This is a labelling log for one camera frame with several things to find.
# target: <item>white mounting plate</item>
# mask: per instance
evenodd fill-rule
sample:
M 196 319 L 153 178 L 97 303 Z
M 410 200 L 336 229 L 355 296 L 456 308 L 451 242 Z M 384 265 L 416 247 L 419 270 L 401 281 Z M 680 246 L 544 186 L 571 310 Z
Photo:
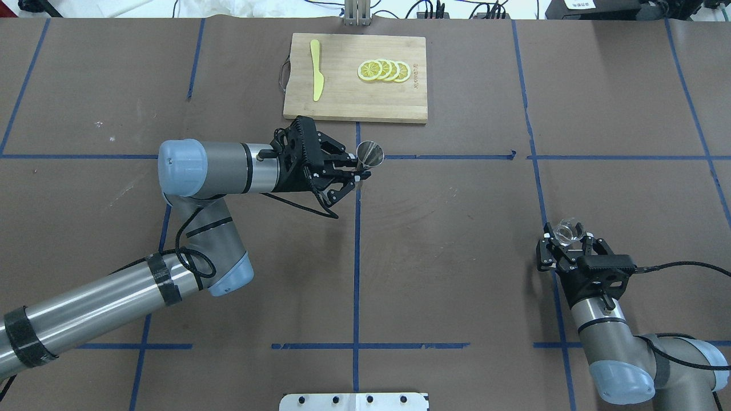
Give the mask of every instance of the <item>white mounting plate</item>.
M 279 411 L 429 411 L 428 398 L 426 393 L 288 394 Z

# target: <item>green plastic knife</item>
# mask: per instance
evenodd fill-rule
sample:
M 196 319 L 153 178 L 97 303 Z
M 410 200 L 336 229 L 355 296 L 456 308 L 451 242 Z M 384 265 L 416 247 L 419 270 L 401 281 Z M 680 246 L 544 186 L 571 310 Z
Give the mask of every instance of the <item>green plastic knife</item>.
M 312 53 L 312 72 L 314 81 L 312 83 L 312 99 L 319 100 L 322 96 L 322 87 L 325 86 L 325 76 L 319 71 L 319 40 L 310 41 L 310 52 Z

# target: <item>clear glass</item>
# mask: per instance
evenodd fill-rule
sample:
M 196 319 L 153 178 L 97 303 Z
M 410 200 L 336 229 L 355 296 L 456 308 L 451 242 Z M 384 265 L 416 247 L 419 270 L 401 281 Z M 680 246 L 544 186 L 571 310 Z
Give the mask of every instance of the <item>clear glass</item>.
M 575 217 L 570 219 L 562 219 L 553 228 L 553 234 L 556 235 L 556 240 L 561 243 L 562 246 L 568 246 L 581 240 L 584 237 L 584 231 L 579 226 L 579 220 Z

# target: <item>metal bracket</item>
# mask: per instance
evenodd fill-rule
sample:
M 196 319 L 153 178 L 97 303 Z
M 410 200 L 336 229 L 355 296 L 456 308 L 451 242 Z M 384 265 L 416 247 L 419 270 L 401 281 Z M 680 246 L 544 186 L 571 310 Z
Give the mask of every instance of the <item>metal bracket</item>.
M 371 0 L 345 0 L 343 24 L 346 26 L 371 25 Z
M 426 393 L 289 394 L 279 411 L 429 411 Z

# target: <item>lime slice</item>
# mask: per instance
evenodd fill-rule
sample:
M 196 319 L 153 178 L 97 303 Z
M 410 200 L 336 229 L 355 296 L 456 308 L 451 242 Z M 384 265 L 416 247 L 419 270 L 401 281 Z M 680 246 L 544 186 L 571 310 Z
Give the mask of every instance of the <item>lime slice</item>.
M 383 66 L 377 60 L 366 60 L 358 67 L 358 77 L 363 81 L 373 81 L 381 75 Z
M 398 75 L 393 79 L 394 83 L 403 83 L 411 77 L 411 66 L 403 61 L 394 61 L 398 66 Z
M 396 64 L 396 62 L 393 60 L 389 60 L 388 64 L 392 66 L 393 70 L 391 71 L 391 75 L 384 78 L 383 81 L 394 81 L 396 78 L 398 78 L 398 73 L 401 72 L 401 66 Z
M 377 61 L 381 64 L 381 67 L 382 67 L 381 68 L 381 75 L 378 76 L 378 79 L 379 80 L 383 80 L 386 77 L 390 77 L 391 76 L 391 71 L 393 70 L 393 67 L 391 66 L 391 64 L 389 64 L 389 61 L 390 60 L 387 60 L 387 59 L 378 59 Z

